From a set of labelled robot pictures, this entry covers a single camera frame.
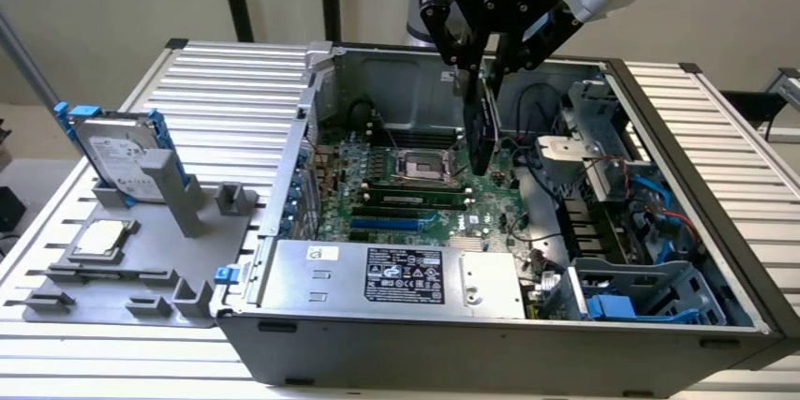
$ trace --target blue tab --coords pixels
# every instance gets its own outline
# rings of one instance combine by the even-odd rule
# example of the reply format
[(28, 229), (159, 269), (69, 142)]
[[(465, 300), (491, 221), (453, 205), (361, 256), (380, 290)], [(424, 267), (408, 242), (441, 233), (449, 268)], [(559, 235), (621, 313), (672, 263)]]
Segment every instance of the blue tab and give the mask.
[(213, 273), (213, 283), (217, 285), (237, 285), (240, 270), (233, 267), (223, 266), (216, 268)]
[(69, 103), (59, 102), (59, 104), (55, 107), (52, 107), (52, 111), (55, 112), (55, 119), (59, 121), (59, 125), (61, 126), (67, 137), (71, 141), (76, 141), (77, 137), (75, 136), (75, 130), (72, 129), (71, 119), (67, 116), (67, 110), (69, 109), (69, 107)]
[[(171, 133), (167, 129), (167, 122), (164, 121), (164, 114), (161, 114), (159, 110), (152, 109), (149, 110), (148, 117), (152, 121), (152, 128), (155, 130), (155, 140), (159, 144), (159, 148), (175, 150), (175, 143), (172, 142)], [(189, 176), (187, 175), (187, 171), (184, 170), (184, 163), (180, 160), (180, 156), (177, 156), (177, 152), (175, 153), (175, 167), (177, 168), (177, 173), (180, 175), (180, 180), (184, 186), (189, 185)]]
[(592, 319), (636, 320), (631, 297), (623, 295), (595, 295), (587, 301)]
[(667, 209), (671, 208), (672, 197), (671, 197), (671, 193), (667, 189), (664, 189), (657, 183), (655, 183), (652, 180), (648, 180), (645, 177), (643, 177), (640, 175), (632, 175), (632, 177), (629, 178), (629, 181), (632, 183), (637, 183), (639, 185), (641, 185), (645, 188), (657, 192), (661, 195), (661, 197), (664, 198), (664, 208), (667, 208)]
[(89, 118), (100, 114), (100, 107), (95, 105), (76, 105), (69, 110), (69, 117)]

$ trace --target blue latch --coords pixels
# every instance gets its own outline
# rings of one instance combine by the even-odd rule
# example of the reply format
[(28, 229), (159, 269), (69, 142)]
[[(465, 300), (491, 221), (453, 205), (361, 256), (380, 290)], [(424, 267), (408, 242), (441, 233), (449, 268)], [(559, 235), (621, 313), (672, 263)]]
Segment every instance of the blue latch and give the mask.
[(636, 320), (631, 297), (595, 295), (587, 300), (589, 317), (596, 320)]
[(595, 320), (619, 320), (649, 323), (700, 323), (700, 311), (689, 308), (675, 316), (636, 316), (631, 297), (624, 295), (595, 295), (587, 300), (589, 317)]
[[(159, 110), (152, 109), (148, 113), (149, 120), (152, 122), (152, 128), (155, 129), (155, 139), (159, 144), (159, 148), (167, 150), (175, 150), (175, 143), (172, 142), (172, 136), (169, 130), (167, 129), (167, 121), (164, 120), (164, 114), (159, 112)], [(189, 185), (189, 176), (187, 175), (187, 171), (184, 170), (184, 163), (175, 153), (175, 167), (177, 168), (177, 174), (180, 175), (180, 181), (184, 186)]]
[(213, 273), (213, 283), (217, 285), (237, 285), (240, 272), (241, 270), (236, 267), (217, 267)]
[(77, 117), (80, 119), (89, 119), (100, 114), (100, 107), (95, 105), (76, 105), (72, 110), (69, 110), (69, 117)]
[(59, 125), (61, 126), (64, 133), (67, 133), (67, 137), (71, 141), (76, 141), (77, 137), (75, 136), (75, 130), (72, 129), (71, 119), (67, 117), (67, 111), (69, 107), (69, 103), (59, 102), (59, 104), (52, 107), (52, 112), (55, 112), (55, 118), (59, 121)]

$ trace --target metal slatted table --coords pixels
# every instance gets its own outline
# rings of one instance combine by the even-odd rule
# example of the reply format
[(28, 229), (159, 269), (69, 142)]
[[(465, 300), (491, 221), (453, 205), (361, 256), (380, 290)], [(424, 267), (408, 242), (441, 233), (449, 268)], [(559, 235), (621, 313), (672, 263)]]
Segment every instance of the metal slatted table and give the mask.
[[(289, 120), (300, 92), (308, 85), (305, 53), (305, 47), (191, 41), (183, 50), (164, 50), (123, 106), (127, 111), (157, 108), (165, 114), (177, 152), (201, 185), (240, 181), (259, 192), (260, 208), (243, 244), (243, 258), (256, 248), (255, 231), (269, 202)], [(749, 132), (701, 75), (687, 74), (675, 65), (631, 63), (629, 67), (800, 313), (800, 184), (796, 175)], [(40, 286), (44, 269), (59, 259), (80, 228), (80, 220), (93, 208), (92, 177), (84, 160), (0, 265), (0, 395), (189, 399), (353, 397), (357, 393), (341, 390), (275, 388), (256, 383), (216, 328), (23, 321), (20, 302), (31, 289)], [(495, 395), (360, 392), (360, 398), (432, 397), (493, 398)], [(800, 355), (759, 372), (721, 372), (673, 398), (797, 399)]]

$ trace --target floor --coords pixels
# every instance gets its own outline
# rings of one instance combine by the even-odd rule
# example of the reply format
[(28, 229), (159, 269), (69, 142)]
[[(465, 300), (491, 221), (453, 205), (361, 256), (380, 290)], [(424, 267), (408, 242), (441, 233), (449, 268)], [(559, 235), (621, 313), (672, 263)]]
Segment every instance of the floor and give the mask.
[(48, 110), (0, 103), (3, 128), (12, 130), (4, 144), (13, 158), (79, 159), (79, 153)]

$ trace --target black cable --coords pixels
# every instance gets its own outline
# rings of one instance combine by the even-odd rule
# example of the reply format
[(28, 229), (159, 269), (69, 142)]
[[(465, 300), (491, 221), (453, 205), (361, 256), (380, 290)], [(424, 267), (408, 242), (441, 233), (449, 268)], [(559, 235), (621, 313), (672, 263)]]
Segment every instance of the black cable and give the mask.
[[(528, 93), (528, 90), (531, 88), (537, 88), (537, 87), (548, 87), (552, 90), (552, 92), (556, 94), (556, 96), (559, 96), (559, 97), (561, 96), (561, 92), (549, 83), (539, 82), (539, 83), (533, 83), (533, 84), (529, 84), (528, 86), (525, 86), (525, 89), (523, 89), (520, 96), (516, 98), (516, 136), (515, 136), (515, 138), (517, 138), (521, 133), (520, 117), (523, 115), (523, 97), (525, 96), (525, 94)], [(525, 136), (528, 136), (528, 133), (531, 133), (531, 130), (525, 130)]]
[(528, 154), (523, 154), (523, 157), (525, 158), (525, 167), (528, 168), (529, 175), (531, 175), (531, 177), (533, 177), (536, 184), (539, 185), (539, 187), (541, 187), (541, 190), (545, 191), (545, 194), (548, 194), (549, 198), (553, 199), (556, 203), (560, 203), (561, 198), (556, 195), (555, 192), (552, 192), (552, 190), (548, 188), (548, 186), (545, 185), (545, 182), (541, 180), (541, 178), (539, 178), (539, 174), (536, 173), (536, 168), (531, 164), (531, 159), (528, 158)]
[(549, 234), (549, 235), (547, 235), (547, 236), (543, 236), (541, 238), (527, 239), (527, 238), (523, 238), (523, 237), (520, 237), (520, 236), (516, 234), (516, 224), (519, 224), (519, 223), (520, 223), (520, 220), (523, 220), (523, 217), (525, 217), (527, 215), (528, 215), (528, 213), (523, 213), (523, 214), (521, 214), (521, 215), (520, 215), (520, 216), (519, 216), (519, 217), (517, 217), (517, 218), (513, 220), (513, 222), (511, 223), (511, 227), (509, 227), (509, 235), (511, 235), (511, 236), (513, 236), (513, 238), (515, 238), (517, 241), (521, 241), (521, 242), (524, 242), (524, 243), (537, 243), (539, 241), (545, 241), (545, 240), (548, 240), (549, 238), (555, 238), (556, 236), (564, 236), (564, 234), (563, 234), (563, 233), (557, 232), (557, 233)]
[(777, 118), (777, 114), (775, 114), (772, 116), (772, 119), (769, 119), (769, 125), (767, 126), (767, 133), (764, 133), (764, 141), (767, 141), (767, 142), (771, 141), (771, 132), (772, 132), (772, 125), (775, 124), (775, 118)]
[(363, 103), (367, 103), (369, 105), (369, 109), (375, 110), (375, 103), (372, 102), (372, 99), (369, 98), (369, 96), (357, 97), (348, 106), (348, 115), (345, 116), (345, 124), (347, 125), (351, 124), (351, 116), (352, 116), (352, 111), (355, 110), (355, 107), (357, 107)]

